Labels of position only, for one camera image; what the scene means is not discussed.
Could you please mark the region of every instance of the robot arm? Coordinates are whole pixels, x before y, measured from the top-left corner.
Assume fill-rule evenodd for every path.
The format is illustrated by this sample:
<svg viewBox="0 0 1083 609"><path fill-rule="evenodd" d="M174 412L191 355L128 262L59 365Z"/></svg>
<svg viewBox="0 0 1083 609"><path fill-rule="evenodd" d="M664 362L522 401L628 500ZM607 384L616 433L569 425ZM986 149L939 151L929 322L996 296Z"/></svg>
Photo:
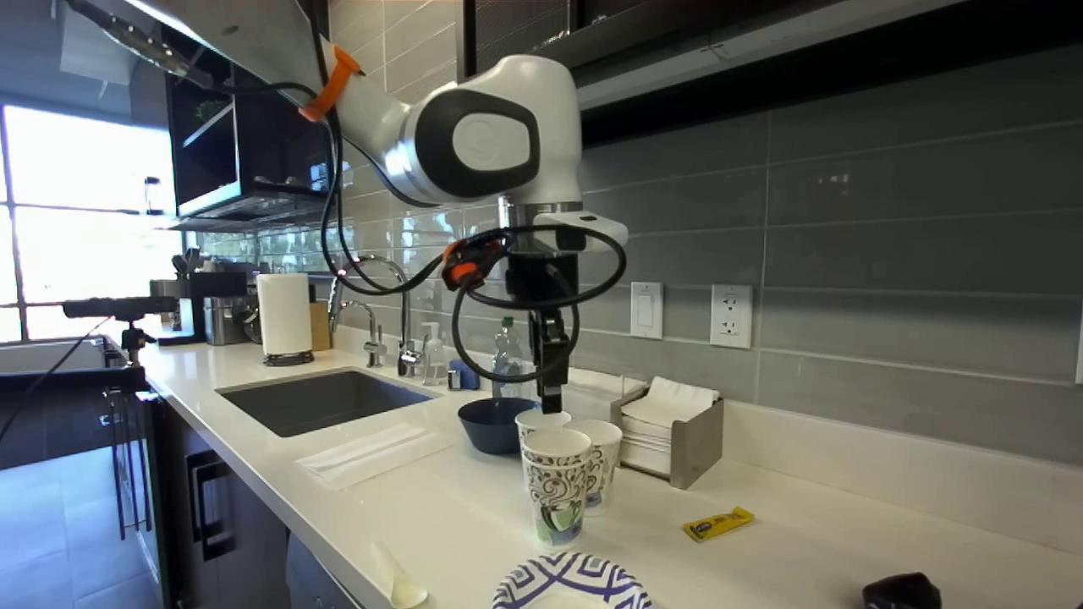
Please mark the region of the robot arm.
<svg viewBox="0 0 1083 609"><path fill-rule="evenodd" d="M332 69L350 61L336 45L312 39L312 25L295 0L128 3L261 83L295 83L321 93L326 75L313 51ZM301 110L312 101L297 93L285 95ZM602 235L616 247L619 272L619 247L625 243L619 224L582 209L582 130L572 75L548 57L512 53L464 86L442 86L406 106L378 93L362 69L350 69L336 111L340 138L384 177L399 199L436 208L499 196L499 226L508 226L508 239L499 239L508 257L505 288L512 298L505 307L530 315L540 410L563 410L557 390L569 380L575 346L563 307L572 304L575 312L575 301L582 301L578 254L586 249L586 235Z"/></svg>

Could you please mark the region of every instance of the faucet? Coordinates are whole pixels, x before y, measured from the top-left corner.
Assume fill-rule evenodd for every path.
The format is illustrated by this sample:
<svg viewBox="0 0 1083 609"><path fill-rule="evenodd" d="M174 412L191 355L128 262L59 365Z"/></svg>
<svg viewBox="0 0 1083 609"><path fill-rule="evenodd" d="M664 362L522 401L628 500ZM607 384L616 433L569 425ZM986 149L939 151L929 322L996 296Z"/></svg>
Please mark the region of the faucet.
<svg viewBox="0 0 1083 609"><path fill-rule="evenodd" d="M388 262L388 257L378 257L378 254L362 254L358 263L384 263L388 272L394 272L394 281L401 283L406 281L406 272ZM410 340L410 292L401 292L401 307L399 307L399 376L417 376L417 350L412 350L412 340Z"/></svg>
<svg viewBox="0 0 1083 609"><path fill-rule="evenodd" d="M368 352L368 369L378 369L383 365L383 355L384 355L384 346L383 346L383 324L376 322L376 312L358 301L368 315L368 343L364 343L364 352ZM340 281L332 278L332 288L328 288L328 324L332 324L332 336L340 322L340 307L346 307L346 292L340 292Z"/></svg>

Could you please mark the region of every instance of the plate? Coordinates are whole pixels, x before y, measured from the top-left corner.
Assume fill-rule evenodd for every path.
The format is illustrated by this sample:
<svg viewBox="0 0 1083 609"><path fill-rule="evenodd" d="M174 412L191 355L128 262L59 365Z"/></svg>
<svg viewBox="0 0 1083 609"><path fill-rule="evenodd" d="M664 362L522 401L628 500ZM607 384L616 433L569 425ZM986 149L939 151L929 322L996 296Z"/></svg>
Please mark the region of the plate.
<svg viewBox="0 0 1083 609"><path fill-rule="evenodd" d="M619 606L649 609L653 599L621 564L596 554L563 553L538 554L514 570L496 597L494 609L578 609L578 606Z"/></svg>

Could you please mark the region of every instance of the dark bowl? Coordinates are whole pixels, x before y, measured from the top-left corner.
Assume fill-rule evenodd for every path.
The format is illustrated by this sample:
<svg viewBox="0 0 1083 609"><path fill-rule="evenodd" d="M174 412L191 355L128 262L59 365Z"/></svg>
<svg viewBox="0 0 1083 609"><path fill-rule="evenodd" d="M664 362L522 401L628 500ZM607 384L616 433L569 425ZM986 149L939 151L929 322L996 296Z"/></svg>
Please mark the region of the dark bowl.
<svg viewBox="0 0 1083 609"><path fill-rule="evenodd" d="M530 406L533 401L499 401L499 403L477 401L460 406L460 422L480 454L514 456L519 454L514 416Z"/></svg>

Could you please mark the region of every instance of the white countertop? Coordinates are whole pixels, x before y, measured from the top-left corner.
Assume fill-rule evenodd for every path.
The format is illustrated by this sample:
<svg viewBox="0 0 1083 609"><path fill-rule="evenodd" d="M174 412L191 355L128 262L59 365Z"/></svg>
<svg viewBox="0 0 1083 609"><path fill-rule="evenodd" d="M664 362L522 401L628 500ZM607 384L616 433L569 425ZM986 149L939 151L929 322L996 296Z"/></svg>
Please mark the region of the white countertop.
<svg viewBox="0 0 1083 609"><path fill-rule="evenodd" d="M285 441L215 390L332 369L364 371L362 355L321 352L312 365L269 369L252 346L187 346L144 350L144 369L147 384L173 396L209 447L364 606L384 606L372 546L388 547L441 609L484 609L514 564L556 553L533 538L519 459L477 454L455 422L455 406L480 401L480 392L441 392L427 406ZM391 422L432 430L436 451L354 485L326 485L297 463L348 443L358 430ZM681 525L733 504L755 510L758 525L702 546L683 538ZM1083 602L1076 554L727 456L690 491L619 472L616 504L592 510L582 538L569 547L628 570L664 609L839 609L859 606L865 581L913 570L939 584L952 609L1076 609Z"/></svg>

